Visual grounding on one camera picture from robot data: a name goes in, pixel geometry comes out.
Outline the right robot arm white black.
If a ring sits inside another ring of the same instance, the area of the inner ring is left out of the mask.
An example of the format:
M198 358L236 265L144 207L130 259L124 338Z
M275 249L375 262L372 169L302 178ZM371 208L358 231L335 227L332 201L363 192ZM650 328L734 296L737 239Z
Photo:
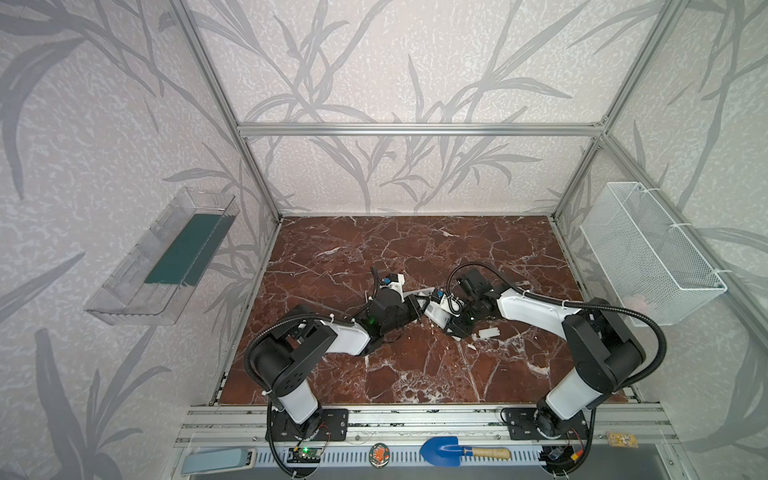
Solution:
M451 272L443 299L448 308L444 330L454 337L469 337L478 322L501 318L565 341L573 368L538 401L533 415L544 438L561 437L583 410L600 405L636 380L646 361L641 342L624 321L635 312L602 299L584 303L539 295L479 262Z

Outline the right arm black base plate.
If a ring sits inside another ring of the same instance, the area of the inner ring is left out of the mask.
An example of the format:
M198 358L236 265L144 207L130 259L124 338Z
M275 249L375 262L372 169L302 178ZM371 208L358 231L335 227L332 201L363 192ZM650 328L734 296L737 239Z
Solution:
M583 413L563 420L548 407L503 408L501 420L511 440L567 440L569 435L585 440L590 433L590 422Z

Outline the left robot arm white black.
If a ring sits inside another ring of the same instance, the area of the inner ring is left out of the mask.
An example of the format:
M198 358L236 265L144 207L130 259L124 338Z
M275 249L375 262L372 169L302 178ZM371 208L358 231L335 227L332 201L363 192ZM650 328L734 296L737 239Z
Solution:
M419 320L427 303L424 295L384 289L348 321L298 305L248 344L243 369L262 388L268 412L285 416L287 434L308 440L322 424L322 407L308 383L315 367L328 354L374 353L388 334Z

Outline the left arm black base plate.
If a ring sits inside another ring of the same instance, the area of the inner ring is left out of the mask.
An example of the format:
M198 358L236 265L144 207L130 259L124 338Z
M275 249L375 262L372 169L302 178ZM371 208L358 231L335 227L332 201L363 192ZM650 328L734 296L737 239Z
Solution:
M288 441L345 441L349 424L348 409L320 408L304 423L296 423L285 411L270 411L266 439Z

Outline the white remote control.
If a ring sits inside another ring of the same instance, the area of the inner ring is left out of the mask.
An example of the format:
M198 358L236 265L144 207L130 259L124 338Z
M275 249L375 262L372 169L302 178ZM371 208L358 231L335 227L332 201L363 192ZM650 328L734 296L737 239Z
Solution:
M434 290L435 290L434 287L427 287L427 288L422 288L417 290L405 291L403 293L403 298L407 299L407 298L413 297L417 300L428 301L431 298L432 292Z

